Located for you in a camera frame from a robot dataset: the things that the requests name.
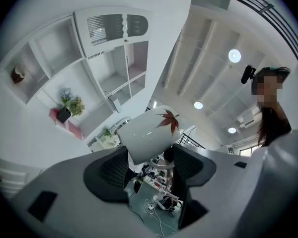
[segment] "person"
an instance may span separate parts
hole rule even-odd
[[[253,78],[251,91],[253,95],[257,95],[257,103],[262,113],[258,145],[269,146],[277,137],[291,131],[288,119],[277,100],[278,91],[282,89],[289,74],[287,67],[266,67]]]

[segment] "red maple leaf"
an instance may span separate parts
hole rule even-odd
[[[156,127],[160,127],[160,126],[166,126],[168,124],[171,124],[171,134],[173,135],[174,131],[175,131],[175,127],[177,127],[179,129],[179,123],[176,119],[177,116],[179,115],[176,115],[174,116],[173,113],[169,110],[166,109],[166,114],[157,114],[158,116],[162,116],[164,117],[165,119]]]

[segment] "green floor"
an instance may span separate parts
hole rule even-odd
[[[134,193],[134,183],[129,182],[125,188],[125,191],[128,193],[128,196],[130,197]],[[145,199],[152,200],[153,197],[157,197],[160,192],[156,190],[155,188],[151,187],[146,182],[143,182],[140,190],[138,193],[134,193],[130,199],[129,199],[129,205],[131,206],[131,210],[139,214],[139,216],[144,221],[144,224],[154,233],[162,235],[160,231],[160,222],[156,220],[154,217],[152,217],[149,213],[146,212],[144,209]],[[170,217],[168,211],[163,211],[159,207],[155,208],[157,214],[159,215],[162,222],[166,223],[167,225],[171,226],[173,229],[178,230],[178,222],[180,218],[180,212],[178,212],[175,217]],[[162,231],[164,233],[164,236],[169,236],[173,232],[175,233],[175,230],[172,230],[171,228],[165,226],[164,224],[161,224]]]

